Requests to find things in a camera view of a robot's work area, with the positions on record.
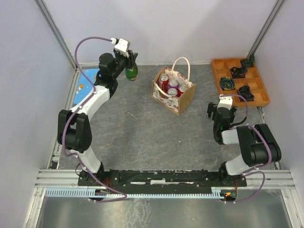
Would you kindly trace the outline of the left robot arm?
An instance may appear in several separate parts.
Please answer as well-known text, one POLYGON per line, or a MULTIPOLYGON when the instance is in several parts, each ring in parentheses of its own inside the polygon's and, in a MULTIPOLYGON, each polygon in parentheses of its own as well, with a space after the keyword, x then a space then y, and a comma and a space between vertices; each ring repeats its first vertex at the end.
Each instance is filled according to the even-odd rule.
POLYGON ((90 120, 96 111, 116 92, 117 78, 122 71, 134 72, 138 53, 128 50, 124 56, 116 50, 99 57, 99 70, 92 91, 75 107, 61 110, 58 114, 57 141, 65 156, 75 156, 94 185, 105 180, 104 166, 93 149, 90 120))

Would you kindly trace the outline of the green glass bottle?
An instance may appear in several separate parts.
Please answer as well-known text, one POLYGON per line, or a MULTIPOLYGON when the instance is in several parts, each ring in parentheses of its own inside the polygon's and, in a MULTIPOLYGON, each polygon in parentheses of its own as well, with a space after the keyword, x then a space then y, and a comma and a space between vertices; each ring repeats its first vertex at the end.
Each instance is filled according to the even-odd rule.
POLYGON ((126 78, 130 81, 134 81, 137 79, 138 76, 138 66, 135 63, 132 68, 125 68, 125 75, 126 78))

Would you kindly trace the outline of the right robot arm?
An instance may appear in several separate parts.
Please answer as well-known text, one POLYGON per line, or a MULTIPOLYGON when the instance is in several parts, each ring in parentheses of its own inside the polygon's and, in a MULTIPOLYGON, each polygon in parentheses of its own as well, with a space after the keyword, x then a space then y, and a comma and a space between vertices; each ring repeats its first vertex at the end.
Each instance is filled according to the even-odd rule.
POLYGON ((210 172, 204 177, 207 181, 218 182, 224 186, 233 185, 244 179, 247 174, 258 168, 278 162, 282 158, 281 149, 265 123, 254 126, 241 126, 241 122, 233 124, 237 108, 231 103, 210 102, 207 117, 213 121, 213 137, 221 145, 237 144, 240 155, 223 162, 218 173, 210 172))

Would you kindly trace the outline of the red cola can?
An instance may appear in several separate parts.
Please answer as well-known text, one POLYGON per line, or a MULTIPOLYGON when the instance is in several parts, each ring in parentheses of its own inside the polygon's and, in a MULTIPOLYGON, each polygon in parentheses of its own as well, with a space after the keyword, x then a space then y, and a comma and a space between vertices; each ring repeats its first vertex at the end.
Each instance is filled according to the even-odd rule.
POLYGON ((178 96, 181 96, 187 89, 188 89, 187 85, 180 85, 179 88, 177 89, 178 96))
POLYGON ((168 82, 169 82, 169 76, 166 73, 159 75, 157 84, 161 90, 163 91, 167 90, 168 82))

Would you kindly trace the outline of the purple soda can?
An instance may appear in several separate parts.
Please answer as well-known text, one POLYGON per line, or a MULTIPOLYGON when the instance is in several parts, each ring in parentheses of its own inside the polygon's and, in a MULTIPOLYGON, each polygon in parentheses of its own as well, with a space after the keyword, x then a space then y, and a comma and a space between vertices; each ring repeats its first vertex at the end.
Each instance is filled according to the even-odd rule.
POLYGON ((167 84, 167 89, 169 90, 170 88, 177 90, 179 88, 179 82, 176 79, 170 79, 167 84))
POLYGON ((175 88, 169 88, 167 94, 170 96, 170 98, 179 97, 178 90, 175 88))

